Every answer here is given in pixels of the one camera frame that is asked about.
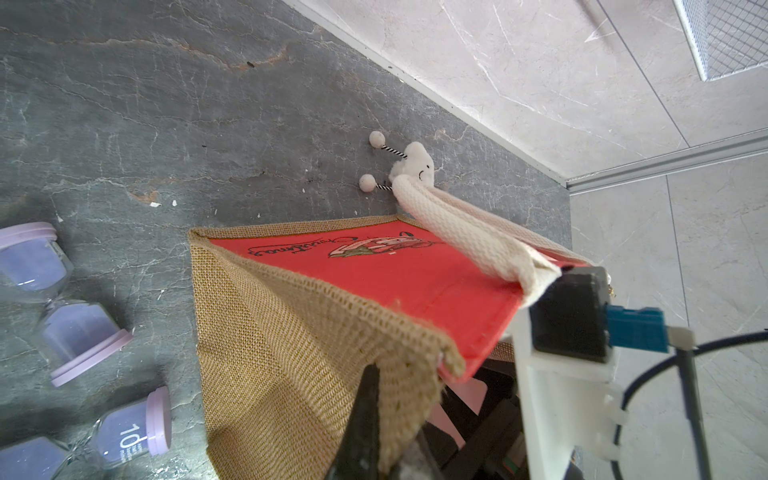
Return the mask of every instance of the marble tile wall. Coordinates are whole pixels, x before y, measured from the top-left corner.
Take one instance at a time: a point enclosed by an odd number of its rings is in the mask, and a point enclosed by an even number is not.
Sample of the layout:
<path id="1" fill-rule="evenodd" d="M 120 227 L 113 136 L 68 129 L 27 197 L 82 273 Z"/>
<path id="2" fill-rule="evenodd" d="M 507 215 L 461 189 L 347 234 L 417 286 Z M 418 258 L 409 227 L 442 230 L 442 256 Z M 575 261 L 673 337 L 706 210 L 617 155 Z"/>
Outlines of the marble tile wall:
<path id="1" fill-rule="evenodd" d="M 670 0 L 604 0 L 691 147 L 768 127 L 768 68 L 701 81 Z"/>
<path id="2" fill-rule="evenodd" d="M 613 277 L 616 304 L 659 306 L 700 343 L 768 328 L 768 155 L 571 198 L 574 249 Z M 628 385 L 664 355 L 619 349 L 616 382 Z M 768 346 L 697 360 L 715 478 L 768 476 Z M 675 371 L 637 395 L 622 435 L 627 480 L 698 478 Z M 587 454 L 585 478 L 609 480 Z"/>
<path id="3" fill-rule="evenodd" d="M 685 146 L 595 0 L 286 1 L 564 177 Z"/>
<path id="4" fill-rule="evenodd" d="M 284 1 L 565 178 L 768 127 L 768 69 L 702 82 L 670 0 Z"/>

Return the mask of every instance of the red fabric panel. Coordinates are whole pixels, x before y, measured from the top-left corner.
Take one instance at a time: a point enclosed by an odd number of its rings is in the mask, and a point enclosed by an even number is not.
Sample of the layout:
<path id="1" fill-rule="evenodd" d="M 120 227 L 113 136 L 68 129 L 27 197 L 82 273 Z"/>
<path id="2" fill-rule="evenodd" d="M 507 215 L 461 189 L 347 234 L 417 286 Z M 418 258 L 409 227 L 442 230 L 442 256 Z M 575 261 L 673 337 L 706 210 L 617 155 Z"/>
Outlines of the red fabric panel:
<path id="1" fill-rule="evenodd" d="M 484 275 L 435 235 L 400 220 L 309 235 L 210 241 L 437 326 L 466 359 L 460 381 L 480 367 L 522 298 L 518 283 Z"/>

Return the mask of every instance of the blue connector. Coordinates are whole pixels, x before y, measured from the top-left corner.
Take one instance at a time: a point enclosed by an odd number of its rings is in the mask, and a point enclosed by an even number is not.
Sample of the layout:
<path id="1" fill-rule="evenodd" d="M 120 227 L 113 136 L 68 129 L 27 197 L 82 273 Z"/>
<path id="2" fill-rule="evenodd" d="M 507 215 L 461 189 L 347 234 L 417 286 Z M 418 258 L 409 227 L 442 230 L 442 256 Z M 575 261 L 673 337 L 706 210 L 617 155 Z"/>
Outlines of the blue connector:
<path id="1" fill-rule="evenodd" d="M 612 346 L 667 353 L 667 327 L 664 312 L 647 307 L 629 310 L 622 306 L 606 305 L 605 319 Z"/>

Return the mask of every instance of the cartoon illustration on bag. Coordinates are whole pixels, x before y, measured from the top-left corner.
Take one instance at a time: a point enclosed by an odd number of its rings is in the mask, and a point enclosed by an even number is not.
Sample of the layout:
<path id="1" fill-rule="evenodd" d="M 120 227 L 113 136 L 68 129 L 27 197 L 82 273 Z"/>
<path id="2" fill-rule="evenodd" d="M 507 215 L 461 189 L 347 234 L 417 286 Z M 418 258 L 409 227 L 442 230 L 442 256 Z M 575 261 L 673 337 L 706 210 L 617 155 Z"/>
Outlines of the cartoon illustration on bag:
<path id="1" fill-rule="evenodd" d="M 410 232 L 400 232 L 399 237 L 376 237 L 360 240 L 335 249 L 328 257 L 354 257 L 357 255 L 375 255 L 377 253 L 394 253 L 402 248 L 426 248 L 437 243 L 430 240 L 422 240 L 413 236 Z"/>

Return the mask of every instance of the cream cotton handle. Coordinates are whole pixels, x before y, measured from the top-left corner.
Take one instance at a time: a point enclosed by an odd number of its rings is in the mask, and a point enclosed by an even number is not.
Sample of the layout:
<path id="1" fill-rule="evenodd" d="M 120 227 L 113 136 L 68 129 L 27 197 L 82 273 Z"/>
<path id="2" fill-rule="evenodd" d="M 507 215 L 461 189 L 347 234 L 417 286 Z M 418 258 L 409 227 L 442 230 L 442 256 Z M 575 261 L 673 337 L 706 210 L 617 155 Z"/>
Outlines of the cream cotton handle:
<path id="1" fill-rule="evenodd" d="M 466 255 L 483 273 L 519 282 L 523 289 L 522 307 L 535 303 L 561 272 L 535 248 L 515 238 L 515 232 L 527 232 L 533 240 L 545 240 L 550 248 L 543 245 L 542 248 L 548 252 L 569 253 L 574 260 L 578 258 L 579 263 L 590 263 L 530 230 L 483 212 L 446 192 L 425 187 L 409 175 L 395 178 L 392 191 L 406 212 Z"/>

